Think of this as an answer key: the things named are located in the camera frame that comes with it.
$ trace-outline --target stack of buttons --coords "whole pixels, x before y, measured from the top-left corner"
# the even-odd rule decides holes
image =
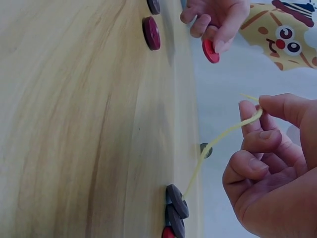
[[[171,184],[166,188],[166,209],[165,209],[165,233],[172,231],[173,238],[185,238],[184,219],[189,217],[189,210],[183,195],[179,189]]]

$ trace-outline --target cartoon character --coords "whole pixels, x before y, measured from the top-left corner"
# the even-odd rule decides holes
[[[276,6],[259,3],[251,5],[250,15],[240,33],[250,45],[261,46],[280,70],[317,69],[316,49],[309,46],[304,37],[308,29],[306,23]]]

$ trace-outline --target wood grain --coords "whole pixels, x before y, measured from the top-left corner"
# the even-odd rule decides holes
[[[199,154],[188,29],[180,2],[161,9],[152,52],[145,0],[0,2],[0,237],[160,237]]]

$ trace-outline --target button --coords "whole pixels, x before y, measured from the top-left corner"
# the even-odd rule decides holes
[[[150,50],[160,49],[159,28],[153,17],[149,16],[143,20],[143,34]]]
[[[204,148],[208,145],[208,143],[203,143],[203,144],[200,144],[200,153],[203,152]],[[208,158],[210,155],[212,154],[212,148],[210,148],[210,150],[208,151],[208,154],[206,156],[206,158]]]
[[[172,227],[165,227],[163,230],[162,238],[175,238]]]
[[[166,203],[173,204],[176,212],[181,219],[186,219],[189,217],[189,210],[186,201],[182,200],[182,193],[179,189],[171,184],[166,188]]]
[[[167,219],[166,223],[171,224],[171,228],[173,233],[177,238],[185,238],[185,224],[184,220],[181,219],[176,212],[174,206],[172,204],[166,205],[167,210]]]
[[[160,14],[159,0],[147,0],[149,9],[153,15]]]
[[[214,52],[212,41],[210,40],[203,40],[203,51],[206,58],[211,63],[218,63],[220,61],[220,55]]]

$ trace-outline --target yarn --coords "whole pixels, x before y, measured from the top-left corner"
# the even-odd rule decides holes
[[[254,97],[251,97],[251,96],[248,96],[248,95],[244,95],[244,94],[241,94],[242,96],[248,98],[248,99],[251,99],[255,102],[259,102],[258,99],[254,98]],[[227,130],[225,130],[222,134],[220,134],[218,137],[216,137],[213,141],[211,141],[204,149],[203,151],[201,152],[201,155],[200,155],[200,158],[198,160],[198,163],[196,165],[196,168],[194,170],[194,173],[190,179],[190,182],[189,182],[189,185],[186,189],[186,192],[184,193],[183,197],[182,197],[182,200],[185,200],[186,197],[188,196],[188,193],[190,192],[193,184],[194,184],[194,181],[196,179],[196,177],[198,176],[198,173],[202,167],[202,164],[203,164],[203,161],[204,159],[207,157],[208,155],[208,152],[209,150],[214,146],[216,145],[222,138],[224,138],[229,132],[235,130],[235,129],[238,129],[238,128],[241,128],[245,125],[248,125],[248,124],[251,124],[253,122],[255,122],[256,120],[258,120],[263,114],[263,109],[260,107],[259,110],[249,119],[246,119],[246,120],[243,120],[242,122],[228,128]]]

